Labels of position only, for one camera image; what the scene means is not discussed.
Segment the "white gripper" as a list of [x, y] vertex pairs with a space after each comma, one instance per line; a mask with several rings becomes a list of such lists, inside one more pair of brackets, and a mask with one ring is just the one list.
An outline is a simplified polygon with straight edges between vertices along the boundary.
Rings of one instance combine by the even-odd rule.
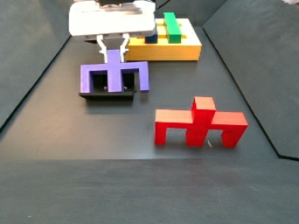
[[70, 7], [70, 34], [83, 40], [97, 39], [99, 53], [109, 63], [109, 49], [103, 35], [123, 34], [121, 61], [126, 61], [131, 37], [149, 37], [155, 33], [155, 3], [151, 0], [126, 0], [122, 3], [79, 1]]

